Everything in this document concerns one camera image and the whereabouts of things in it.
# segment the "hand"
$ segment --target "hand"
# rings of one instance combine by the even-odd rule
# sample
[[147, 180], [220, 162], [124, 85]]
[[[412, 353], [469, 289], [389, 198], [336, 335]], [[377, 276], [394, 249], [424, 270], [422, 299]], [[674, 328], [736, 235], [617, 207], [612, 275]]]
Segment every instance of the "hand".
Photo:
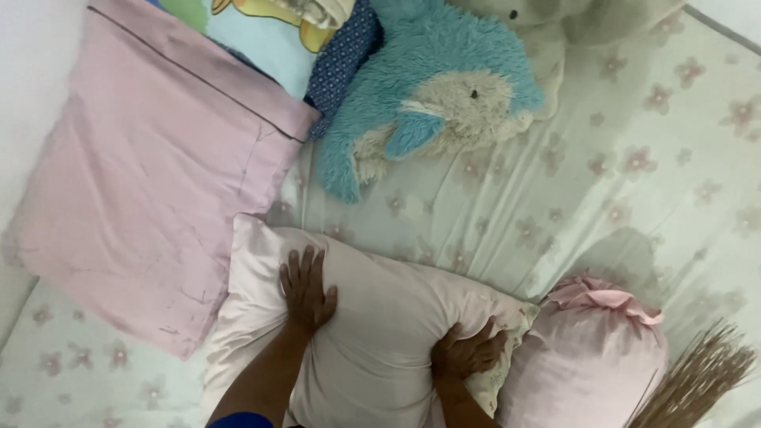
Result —
[[310, 245], [304, 250], [301, 265], [298, 263], [298, 251], [288, 255], [288, 265], [280, 266], [280, 283], [288, 303], [288, 322], [297, 324], [314, 335], [317, 330], [336, 313], [338, 290], [336, 286], [323, 293], [323, 260], [325, 250], [314, 257], [314, 248]]
[[455, 324], [431, 350], [434, 379], [450, 376], [463, 381], [475, 372], [493, 369], [508, 341], [508, 332], [504, 330], [489, 339], [494, 320], [495, 317], [490, 317], [481, 331], [465, 340], [457, 340], [463, 326]]

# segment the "white pillow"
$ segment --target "white pillow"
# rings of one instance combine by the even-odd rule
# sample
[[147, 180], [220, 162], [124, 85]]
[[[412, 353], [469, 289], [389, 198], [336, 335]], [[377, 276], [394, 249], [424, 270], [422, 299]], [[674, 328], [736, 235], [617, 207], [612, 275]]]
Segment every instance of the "white pillow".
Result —
[[[461, 276], [362, 253], [324, 235], [270, 229], [242, 214], [234, 227], [230, 295], [210, 345], [206, 415], [285, 322], [279, 267], [290, 250], [308, 244], [326, 250], [324, 283], [338, 286], [338, 309], [304, 354], [283, 426], [423, 426], [434, 398], [430, 351], [450, 327], [461, 322], [463, 338], [471, 337], [495, 315], [511, 338], [493, 371], [500, 377], [538, 312]], [[491, 400], [501, 384], [491, 374], [467, 381], [477, 397]]]

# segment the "blue plush toy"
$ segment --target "blue plush toy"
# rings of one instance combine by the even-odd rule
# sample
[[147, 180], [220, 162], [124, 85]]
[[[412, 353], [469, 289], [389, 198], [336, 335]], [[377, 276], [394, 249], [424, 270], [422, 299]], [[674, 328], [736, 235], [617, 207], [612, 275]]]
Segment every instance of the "blue plush toy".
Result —
[[374, 0], [383, 48], [359, 69], [317, 160], [345, 203], [389, 161], [489, 147], [523, 132], [544, 96], [522, 42], [444, 0]]

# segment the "pink ruffle trim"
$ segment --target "pink ruffle trim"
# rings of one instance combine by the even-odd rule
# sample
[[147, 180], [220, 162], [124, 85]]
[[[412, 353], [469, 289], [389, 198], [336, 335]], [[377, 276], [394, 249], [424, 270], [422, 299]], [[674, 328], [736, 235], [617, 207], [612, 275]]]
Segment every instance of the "pink ruffle trim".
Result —
[[589, 270], [583, 275], [563, 279], [553, 290], [547, 295], [547, 301], [558, 303], [561, 309], [606, 308], [620, 311], [644, 325], [656, 325], [663, 321], [660, 310], [647, 308], [632, 293], [589, 276]]

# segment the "broom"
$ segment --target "broom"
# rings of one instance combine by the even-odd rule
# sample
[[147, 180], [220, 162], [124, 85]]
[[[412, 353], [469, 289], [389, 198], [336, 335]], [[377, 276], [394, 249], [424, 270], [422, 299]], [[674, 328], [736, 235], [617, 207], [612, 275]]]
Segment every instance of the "broom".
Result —
[[737, 326], [721, 320], [698, 334], [627, 428], [692, 428], [750, 374], [756, 351]]

